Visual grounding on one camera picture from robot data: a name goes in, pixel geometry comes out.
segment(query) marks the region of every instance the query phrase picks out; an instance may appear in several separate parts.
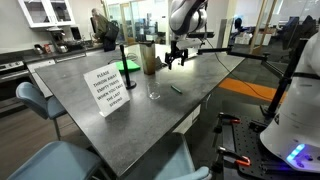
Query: blue light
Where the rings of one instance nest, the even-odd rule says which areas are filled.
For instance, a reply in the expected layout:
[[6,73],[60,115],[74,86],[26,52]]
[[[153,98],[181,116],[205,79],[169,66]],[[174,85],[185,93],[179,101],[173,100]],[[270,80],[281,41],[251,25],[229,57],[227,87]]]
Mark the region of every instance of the blue light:
[[298,150],[298,151],[301,151],[303,148],[304,148],[304,144],[300,144],[297,148],[296,148],[296,150]]
[[287,160],[288,160],[288,161],[291,161],[294,157],[295,157],[294,155],[291,155],[291,154],[290,154],[290,155],[287,157]]
[[296,149],[294,149],[291,154],[287,157],[288,161],[293,160],[303,149],[304,149],[305,145],[304,144],[300,144],[299,146],[296,147]]
[[300,152],[300,151],[298,151],[298,150],[294,150],[294,151],[292,151],[291,155],[296,156],[297,154],[299,154],[299,152]]

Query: cabinet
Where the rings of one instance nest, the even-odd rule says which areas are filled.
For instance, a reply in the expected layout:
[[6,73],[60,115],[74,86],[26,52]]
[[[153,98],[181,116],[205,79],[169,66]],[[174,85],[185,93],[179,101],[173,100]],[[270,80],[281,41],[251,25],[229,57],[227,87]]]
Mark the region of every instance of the cabinet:
[[75,24],[68,0],[18,1],[31,28]]

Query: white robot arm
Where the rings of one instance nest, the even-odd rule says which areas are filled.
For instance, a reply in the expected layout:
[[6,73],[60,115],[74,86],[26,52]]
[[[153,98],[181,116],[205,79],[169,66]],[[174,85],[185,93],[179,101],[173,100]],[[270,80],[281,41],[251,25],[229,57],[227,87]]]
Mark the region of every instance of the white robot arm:
[[171,63],[181,58],[181,65],[188,58],[189,47],[201,45],[200,40],[185,40],[186,35],[194,32],[207,23],[206,5],[208,0],[173,0],[171,4],[170,28],[173,32],[171,38],[171,52],[166,53],[165,62],[171,69]]
[[262,144],[298,171],[320,173],[320,36],[306,44],[287,97]]
[[207,23],[207,0],[173,0],[170,28],[177,35],[186,35],[204,27]]

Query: blue chair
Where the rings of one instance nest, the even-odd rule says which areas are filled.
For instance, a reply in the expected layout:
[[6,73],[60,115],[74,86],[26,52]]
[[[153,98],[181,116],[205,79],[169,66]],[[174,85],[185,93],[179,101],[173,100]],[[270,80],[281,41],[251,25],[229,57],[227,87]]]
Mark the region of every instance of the blue chair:
[[126,180],[204,180],[211,179],[208,167],[195,171],[182,134],[172,133],[154,145]]
[[58,99],[55,96],[52,96],[47,101],[41,90],[29,82],[23,82],[19,84],[16,89],[16,96],[27,107],[36,112],[43,119],[48,119],[49,117],[51,120],[53,120],[54,127],[60,141],[61,135],[57,118],[66,114],[67,111],[60,104]]
[[63,141],[51,142],[39,150],[9,180],[90,179],[95,172],[107,174],[95,154]]

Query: clear glass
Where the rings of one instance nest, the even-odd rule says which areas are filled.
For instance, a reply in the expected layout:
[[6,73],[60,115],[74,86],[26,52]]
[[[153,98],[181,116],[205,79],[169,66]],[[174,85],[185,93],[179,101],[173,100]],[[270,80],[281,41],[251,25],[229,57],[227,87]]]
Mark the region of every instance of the clear glass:
[[50,0],[58,22],[71,21],[65,0]]
[[43,7],[42,1],[25,0],[24,4],[29,11],[33,23],[50,23],[48,14]]
[[160,98],[160,83],[150,82],[148,83],[148,94],[150,99]]

